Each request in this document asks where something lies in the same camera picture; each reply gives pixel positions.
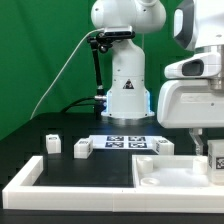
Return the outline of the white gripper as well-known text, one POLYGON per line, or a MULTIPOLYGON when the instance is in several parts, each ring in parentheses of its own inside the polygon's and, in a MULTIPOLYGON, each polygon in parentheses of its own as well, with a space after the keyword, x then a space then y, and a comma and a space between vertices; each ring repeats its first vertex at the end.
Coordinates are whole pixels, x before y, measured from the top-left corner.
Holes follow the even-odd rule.
POLYGON ((157 120, 165 128, 190 128, 195 154, 203 154, 201 128, 224 127, 224 92, 207 80, 171 80, 161 87, 157 120))

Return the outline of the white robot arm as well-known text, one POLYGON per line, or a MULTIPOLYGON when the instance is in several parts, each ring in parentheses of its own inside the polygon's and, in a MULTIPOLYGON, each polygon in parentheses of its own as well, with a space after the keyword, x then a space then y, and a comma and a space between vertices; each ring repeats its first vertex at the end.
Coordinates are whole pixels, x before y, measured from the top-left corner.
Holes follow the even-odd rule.
POLYGON ((224 0, 182 0, 175 9, 173 37, 194 55, 165 67, 155 113, 144 84, 145 54, 132 38, 163 27, 161 1, 97 0, 91 20, 99 51, 113 52, 103 118, 133 124, 155 115, 165 128, 187 128, 202 154, 202 130, 224 127, 224 0))

